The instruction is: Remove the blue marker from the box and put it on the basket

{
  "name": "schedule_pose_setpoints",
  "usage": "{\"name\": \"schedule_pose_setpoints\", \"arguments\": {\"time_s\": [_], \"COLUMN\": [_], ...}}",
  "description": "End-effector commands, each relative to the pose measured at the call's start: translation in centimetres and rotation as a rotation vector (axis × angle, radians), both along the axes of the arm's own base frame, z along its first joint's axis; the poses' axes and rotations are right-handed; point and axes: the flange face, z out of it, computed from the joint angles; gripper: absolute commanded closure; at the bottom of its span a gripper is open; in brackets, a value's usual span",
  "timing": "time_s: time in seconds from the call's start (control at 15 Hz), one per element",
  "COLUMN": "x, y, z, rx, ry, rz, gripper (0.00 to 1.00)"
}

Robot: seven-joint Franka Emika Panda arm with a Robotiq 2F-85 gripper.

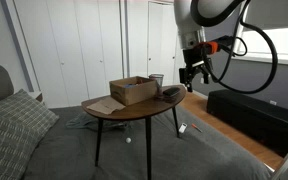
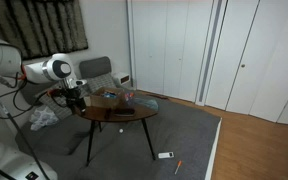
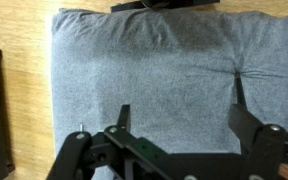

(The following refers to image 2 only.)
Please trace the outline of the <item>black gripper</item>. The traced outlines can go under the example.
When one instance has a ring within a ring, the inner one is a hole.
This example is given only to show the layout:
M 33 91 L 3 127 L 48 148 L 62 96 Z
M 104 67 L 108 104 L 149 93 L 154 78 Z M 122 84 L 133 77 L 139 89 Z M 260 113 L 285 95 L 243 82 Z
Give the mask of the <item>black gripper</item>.
M 79 88 L 65 89 L 64 97 L 66 98 L 66 105 L 73 113 L 79 111 L 81 115 L 85 114 L 86 104 L 81 97 L 81 90 Z

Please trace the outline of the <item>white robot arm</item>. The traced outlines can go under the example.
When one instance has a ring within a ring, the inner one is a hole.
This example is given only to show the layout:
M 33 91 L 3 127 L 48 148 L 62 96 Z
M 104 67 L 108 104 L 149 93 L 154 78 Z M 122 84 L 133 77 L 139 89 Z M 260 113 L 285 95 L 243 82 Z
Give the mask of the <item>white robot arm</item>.
M 85 112 L 86 104 L 81 96 L 81 87 L 87 81 L 77 78 L 67 54 L 56 53 L 49 60 L 24 65 L 20 49 L 0 39 L 0 83 L 11 87 L 4 77 L 18 72 L 36 84 L 60 81 L 60 93 L 66 98 L 66 104 L 69 107 L 76 106 L 81 113 Z

